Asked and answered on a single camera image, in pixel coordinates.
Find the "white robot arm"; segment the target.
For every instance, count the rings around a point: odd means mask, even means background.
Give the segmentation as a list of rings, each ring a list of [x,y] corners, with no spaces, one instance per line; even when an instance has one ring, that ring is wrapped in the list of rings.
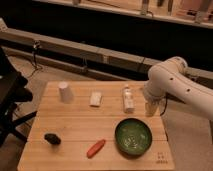
[[[158,103],[169,93],[198,110],[198,116],[213,121],[213,89],[207,88],[185,76],[187,62],[172,57],[153,65],[144,83],[143,95],[149,104]]]

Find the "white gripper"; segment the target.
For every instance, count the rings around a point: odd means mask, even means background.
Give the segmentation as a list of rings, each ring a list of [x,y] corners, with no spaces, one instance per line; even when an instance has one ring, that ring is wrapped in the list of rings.
[[[145,87],[143,95],[147,101],[145,104],[146,116],[152,117],[157,111],[158,103],[165,97],[165,92],[159,88]]]

